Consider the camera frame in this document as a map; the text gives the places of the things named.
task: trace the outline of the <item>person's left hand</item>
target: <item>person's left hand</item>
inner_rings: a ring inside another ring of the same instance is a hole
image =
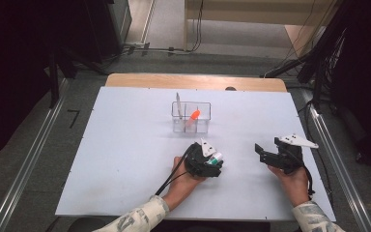
[[[173,169],[177,166],[180,159],[181,157],[174,158]],[[189,173],[186,173],[184,163],[179,166],[179,169],[177,169],[176,173],[173,175],[173,179],[178,176],[180,177],[170,184],[167,194],[162,197],[162,199],[167,203],[170,211],[173,211],[177,206],[179,206],[192,193],[198,184],[207,179],[202,177],[193,177]]]

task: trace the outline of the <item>camouflage sleeve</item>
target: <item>camouflage sleeve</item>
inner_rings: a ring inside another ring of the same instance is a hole
[[[146,204],[117,218],[95,232],[149,232],[169,213],[165,201],[159,196],[152,196]]]
[[[340,232],[344,231],[324,214],[322,209],[313,201],[298,205],[292,210],[300,229],[303,232]]]

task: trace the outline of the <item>table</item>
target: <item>table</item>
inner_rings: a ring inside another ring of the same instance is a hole
[[[229,86],[254,91],[222,91]],[[172,131],[170,107],[177,92],[184,100],[212,104],[209,133]],[[242,105],[246,114],[239,113]],[[173,158],[204,136],[224,155],[222,173],[200,185],[168,218],[294,220],[279,182],[254,153],[256,142],[276,152],[273,138],[292,130],[304,136],[280,79],[112,74],[100,89],[56,215],[116,216],[131,210],[157,191]],[[313,175],[314,199],[335,220],[310,150],[304,148],[303,155]]]
[[[198,18],[201,1],[185,0],[184,50],[187,50],[187,22]],[[300,57],[320,28],[328,25],[337,9],[335,5],[336,0],[204,0],[202,19],[285,25]]]

